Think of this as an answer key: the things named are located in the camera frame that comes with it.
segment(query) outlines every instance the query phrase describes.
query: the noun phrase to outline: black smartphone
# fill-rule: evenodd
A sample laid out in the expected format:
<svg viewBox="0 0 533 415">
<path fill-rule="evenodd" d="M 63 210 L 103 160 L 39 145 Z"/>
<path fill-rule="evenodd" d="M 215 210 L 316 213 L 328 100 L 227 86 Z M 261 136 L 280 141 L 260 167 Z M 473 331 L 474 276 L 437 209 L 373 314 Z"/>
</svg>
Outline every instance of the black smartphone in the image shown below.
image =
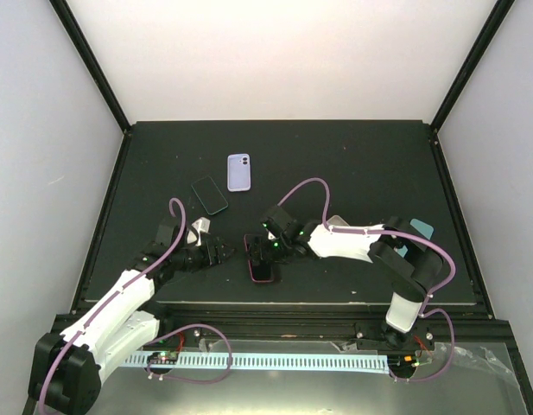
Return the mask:
<svg viewBox="0 0 533 415">
<path fill-rule="evenodd" d="M 250 250 L 260 249 L 261 240 L 261 235 L 245 235 L 243 237 L 245 252 L 247 252 L 249 272 L 251 273 L 251 279 L 254 283 L 272 283 L 275 279 L 272 265 L 260 259 L 260 252 L 250 252 Z"/>
<path fill-rule="evenodd" d="M 210 176 L 199 179 L 191 187 L 208 214 L 217 214 L 228 207 L 227 200 Z"/>
</svg>

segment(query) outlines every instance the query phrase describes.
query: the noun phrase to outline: smartphone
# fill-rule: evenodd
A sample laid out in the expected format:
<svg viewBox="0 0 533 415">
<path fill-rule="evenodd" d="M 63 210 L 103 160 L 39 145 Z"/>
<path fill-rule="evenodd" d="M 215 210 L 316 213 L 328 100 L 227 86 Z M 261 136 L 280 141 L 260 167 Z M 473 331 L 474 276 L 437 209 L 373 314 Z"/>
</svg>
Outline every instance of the smartphone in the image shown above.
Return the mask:
<svg viewBox="0 0 533 415">
<path fill-rule="evenodd" d="M 248 154 L 228 156 L 228 190 L 244 192 L 251 189 L 251 158 Z"/>
<path fill-rule="evenodd" d="M 271 264 L 261 260 L 260 250 L 261 235 L 245 235 L 243 243 L 245 252 L 247 252 L 247 263 L 249 264 L 249 273 L 254 283 L 272 283 L 275 279 L 275 273 Z"/>
<path fill-rule="evenodd" d="M 191 187 L 208 214 L 217 214 L 228 207 L 227 200 L 210 176 L 199 179 Z"/>
</svg>

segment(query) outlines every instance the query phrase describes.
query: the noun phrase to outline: teal object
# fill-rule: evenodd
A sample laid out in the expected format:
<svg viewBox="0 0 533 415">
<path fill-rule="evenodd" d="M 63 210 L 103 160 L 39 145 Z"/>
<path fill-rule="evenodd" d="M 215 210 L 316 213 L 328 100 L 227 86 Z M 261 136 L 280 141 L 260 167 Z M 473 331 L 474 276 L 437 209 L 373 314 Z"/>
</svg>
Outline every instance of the teal object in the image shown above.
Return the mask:
<svg viewBox="0 0 533 415">
<path fill-rule="evenodd" d="M 431 237 L 433 236 L 433 231 L 435 229 L 431 225 L 428 225 L 427 223 L 422 222 L 421 220 L 413 219 L 410 221 L 410 225 L 415 227 L 416 230 L 425 237 L 425 239 L 431 239 Z M 404 257 L 404 255 L 406 255 L 406 252 L 408 252 L 408 248 L 406 246 L 403 246 L 397 251 L 397 253 L 401 257 Z"/>
</svg>

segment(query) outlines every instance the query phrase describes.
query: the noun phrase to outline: transparent plastic sheet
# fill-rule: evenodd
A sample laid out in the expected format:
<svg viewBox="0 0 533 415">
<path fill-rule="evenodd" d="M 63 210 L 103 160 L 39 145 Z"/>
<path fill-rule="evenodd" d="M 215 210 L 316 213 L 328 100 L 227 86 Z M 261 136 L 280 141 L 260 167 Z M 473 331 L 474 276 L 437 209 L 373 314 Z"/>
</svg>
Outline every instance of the transparent plastic sheet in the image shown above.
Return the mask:
<svg viewBox="0 0 533 415">
<path fill-rule="evenodd" d="M 520 386 L 516 379 L 516 374 L 511 369 L 510 359 L 508 366 L 504 364 L 495 353 L 488 347 L 479 344 L 461 343 L 454 347 L 453 366 L 465 367 L 467 369 L 479 370 L 486 374 L 496 376 L 510 386 L 519 390 Z M 434 351 L 434 361 L 444 363 L 448 359 L 450 351 L 449 343 L 436 343 Z"/>
</svg>

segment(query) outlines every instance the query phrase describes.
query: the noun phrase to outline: black frame edge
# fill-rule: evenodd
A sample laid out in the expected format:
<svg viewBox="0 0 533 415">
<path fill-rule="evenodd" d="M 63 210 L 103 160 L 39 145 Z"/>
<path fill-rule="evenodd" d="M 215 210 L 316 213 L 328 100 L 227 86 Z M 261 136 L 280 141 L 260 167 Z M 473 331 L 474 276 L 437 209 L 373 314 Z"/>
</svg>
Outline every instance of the black frame edge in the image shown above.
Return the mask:
<svg viewBox="0 0 533 415">
<path fill-rule="evenodd" d="M 498 31 L 500 24 L 510 11 L 511 6 L 514 4 L 514 0 L 498 0 L 492 8 L 491 14 L 487 17 L 483 28 L 479 32 L 477 39 L 473 43 L 470 52 L 467 54 L 466 60 L 462 64 L 460 71 L 456 75 L 453 84 L 448 90 L 447 96 L 442 101 L 439 110 L 435 114 L 433 121 L 431 122 L 431 128 L 437 132 L 441 129 L 442 125 L 448 117 L 448 114 L 452 111 L 454 104 L 458 100 L 458 97 L 462 93 L 462 90 L 466 86 L 473 71 L 481 61 L 483 54 L 492 41 L 492 38 Z"/>
<path fill-rule="evenodd" d="M 439 171 L 439 178 L 445 192 L 445 197 L 447 198 L 447 204 L 454 222 L 454 228 L 458 235 L 462 253 L 464 254 L 468 274 L 472 278 L 473 287 L 479 291 L 479 299 L 483 302 L 487 318 L 492 318 L 494 316 L 494 311 L 491 305 L 491 299 L 489 298 L 485 281 L 481 275 L 479 263 L 475 256 L 475 251 L 473 250 L 472 239 L 467 231 L 466 220 L 464 219 L 464 214 L 462 213 L 458 202 L 458 196 L 456 195 L 450 171 L 448 170 L 447 162 L 442 152 L 442 147 L 440 146 L 439 137 L 432 131 L 428 131 L 428 134 L 431 151 L 433 152 L 433 158 L 437 170 Z"/>
<path fill-rule="evenodd" d="M 86 37 L 82 33 L 82 29 L 76 22 L 73 12 L 70 10 L 66 0 L 49 0 L 53 6 L 55 13 L 59 17 L 62 25 L 65 27 L 70 39 L 72 40 L 76 50 L 84 63 L 86 64 L 87 70 L 95 81 L 97 88 L 103 95 L 105 102 L 111 109 L 112 115 L 117 120 L 118 126 L 123 133 L 126 133 L 130 130 L 130 122 L 124 115 L 122 107 L 118 103 L 117 97 L 112 91 L 109 81 L 106 79 L 105 74 L 101 70 L 95 54 L 93 54 L 92 49 L 90 48 L 89 43 L 86 40 Z"/>
<path fill-rule="evenodd" d="M 35 412 L 35 406 L 37 401 L 28 396 L 26 399 L 26 404 L 24 404 L 24 409 L 22 410 L 22 415 L 33 415 Z"/>
<path fill-rule="evenodd" d="M 83 301 L 85 289 L 89 284 L 90 276 L 95 265 L 95 258 L 97 257 L 97 254 L 99 252 L 99 247 L 101 246 L 101 239 L 103 238 L 103 233 L 105 232 L 107 220 L 109 219 L 109 214 L 111 213 L 112 201 L 117 192 L 118 182 L 120 182 L 122 169 L 124 167 L 126 157 L 128 156 L 128 149 L 130 148 L 131 138 L 131 132 L 124 134 L 122 143 L 120 144 L 120 150 L 118 151 L 117 161 L 114 164 L 111 180 L 109 181 L 109 186 L 105 193 L 105 199 L 103 200 L 103 205 L 101 207 L 101 211 L 99 212 L 97 225 L 95 226 L 95 231 L 93 232 L 92 236 L 92 242 L 90 243 L 90 247 L 87 252 L 86 261 L 84 262 L 84 267 L 82 268 L 78 286 L 76 287 L 76 293 L 74 294 L 71 310 L 76 310 L 79 307 L 79 304 Z"/>
<path fill-rule="evenodd" d="M 508 348 L 508 354 L 510 355 L 511 365 L 516 373 L 517 383 L 519 383 L 519 389 L 522 393 L 527 413 L 533 415 L 533 388 L 525 370 L 522 356 L 517 348 Z"/>
</svg>

